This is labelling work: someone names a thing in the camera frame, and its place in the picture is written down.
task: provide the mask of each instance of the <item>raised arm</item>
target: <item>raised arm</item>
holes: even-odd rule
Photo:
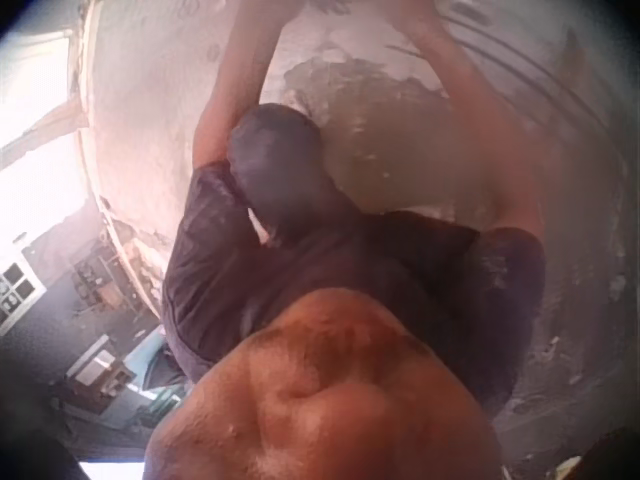
[[[497,212],[491,228],[517,227],[541,238],[535,158],[520,119],[442,25],[433,0],[379,1],[435,70],[484,163]]]
[[[196,128],[194,169],[226,161],[231,130],[258,105],[280,33],[302,6],[302,0],[240,0],[215,87]]]

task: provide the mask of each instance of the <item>window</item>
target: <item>window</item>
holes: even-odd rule
[[[44,291],[21,254],[0,258],[0,336],[15,325]]]

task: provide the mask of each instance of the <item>shirt sleeve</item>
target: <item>shirt sleeve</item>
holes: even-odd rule
[[[437,326],[434,349],[492,414],[513,392],[544,283],[543,247],[517,228],[480,234],[443,277],[450,320]]]
[[[193,173],[163,284],[163,323],[192,381],[241,341],[252,265],[264,254],[226,163]]]

